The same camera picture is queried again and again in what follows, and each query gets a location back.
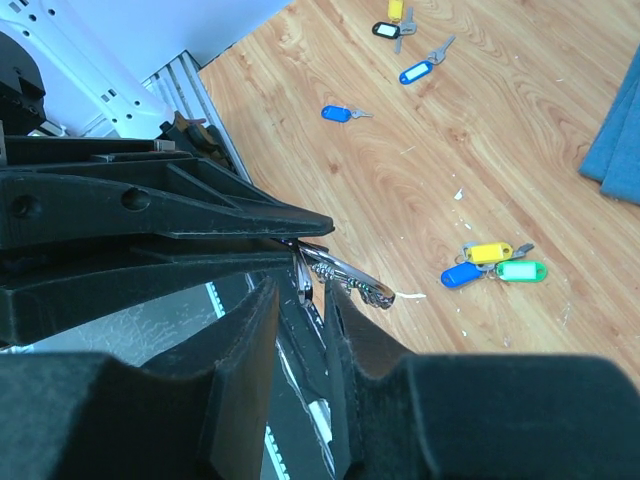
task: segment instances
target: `fabric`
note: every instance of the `fabric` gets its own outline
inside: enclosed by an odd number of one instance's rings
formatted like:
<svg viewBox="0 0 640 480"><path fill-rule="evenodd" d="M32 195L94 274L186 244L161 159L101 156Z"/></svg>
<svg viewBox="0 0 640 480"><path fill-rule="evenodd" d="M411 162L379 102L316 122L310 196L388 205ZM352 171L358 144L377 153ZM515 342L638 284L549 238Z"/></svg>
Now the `fabric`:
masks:
<svg viewBox="0 0 640 480"><path fill-rule="evenodd" d="M601 192L640 204L640 48L579 172Z"/></svg>

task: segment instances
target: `white debris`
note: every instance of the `white debris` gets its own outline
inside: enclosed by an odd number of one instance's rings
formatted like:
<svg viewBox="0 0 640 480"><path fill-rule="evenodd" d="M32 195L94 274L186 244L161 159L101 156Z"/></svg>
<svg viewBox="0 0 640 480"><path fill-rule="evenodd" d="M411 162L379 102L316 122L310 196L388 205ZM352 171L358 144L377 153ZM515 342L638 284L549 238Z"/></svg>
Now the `white debris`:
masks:
<svg viewBox="0 0 640 480"><path fill-rule="evenodd" d="M396 297L400 298L427 298L424 293L402 293L396 292Z"/></svg>

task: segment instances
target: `wooden tabletop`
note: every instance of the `wooden tabletop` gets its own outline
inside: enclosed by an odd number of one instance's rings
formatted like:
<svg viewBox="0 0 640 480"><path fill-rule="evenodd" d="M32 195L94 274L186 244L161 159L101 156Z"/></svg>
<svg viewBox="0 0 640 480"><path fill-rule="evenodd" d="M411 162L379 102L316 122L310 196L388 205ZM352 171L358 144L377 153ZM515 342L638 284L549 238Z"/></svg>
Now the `wooden tabletop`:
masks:
<svg viewBox="0 0 640 480"><path fill-rule="evenodd" d="M638 2L407 6L400 55L371 33L386 0L297 0L203 70L253 180L332 216L334 255L426 295L361 305L409 348L589 352L640 384L640 207L576 173L640 42ZM398 83L452 34L441 65ZM375 116L329 122L328 104ZM548 277L448 290L471 241L532 242Z"/></svg>

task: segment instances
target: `yellow key tag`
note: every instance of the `yellow key tag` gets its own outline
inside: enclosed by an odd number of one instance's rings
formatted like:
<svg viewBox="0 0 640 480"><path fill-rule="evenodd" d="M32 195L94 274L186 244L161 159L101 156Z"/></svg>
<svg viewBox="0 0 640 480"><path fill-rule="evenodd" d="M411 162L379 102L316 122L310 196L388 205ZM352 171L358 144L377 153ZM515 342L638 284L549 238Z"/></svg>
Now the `yellow key tag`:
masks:
<svg viewBox="0 0 640 480"><path fill-rule="evenodd" d="M389 20L392 22L402 21L402 10L404 9L404 0L389 0Z"/></svg>
<svg viewBox="0 0 640 480"><path fill-rule="evenodd" d="M498 263L509 260L513 255L513 248L508 243L486 243L484 245L470 245L462 249L467 260L475 265Z"/></svg>

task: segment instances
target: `blue key tag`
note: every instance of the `blue key tag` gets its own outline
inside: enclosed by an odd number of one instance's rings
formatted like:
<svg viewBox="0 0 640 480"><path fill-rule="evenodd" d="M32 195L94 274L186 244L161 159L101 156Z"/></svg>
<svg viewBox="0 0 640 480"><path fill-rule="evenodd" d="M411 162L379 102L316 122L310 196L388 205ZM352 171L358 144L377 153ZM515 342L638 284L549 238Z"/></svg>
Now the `blue key tag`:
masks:
<svg viewBox="0 0 640 480"><path fill-rule="evenodd" d="M413 67L407 68L400 74L398 80L402 85L409 85L419 78L424 77L431 72L431 70L433 70L433 63L423 60L422 62L416 63Z"/></svg>
<svg viewBox="0 0 640 480"><path fill-rule="evenodd" d="M351 120L351 110L344 107L336 107L335 105L327 105L320 114L322 118L334 122L345 123Z"/></svg>
<svg viewBox="0 0 640 480"><path fill-rule="evenodd" d="M484 272L478 270L473 263L464 262L442 272L440 281L447 288L458 288L466 283L477 280L483 274Z"/></svg>

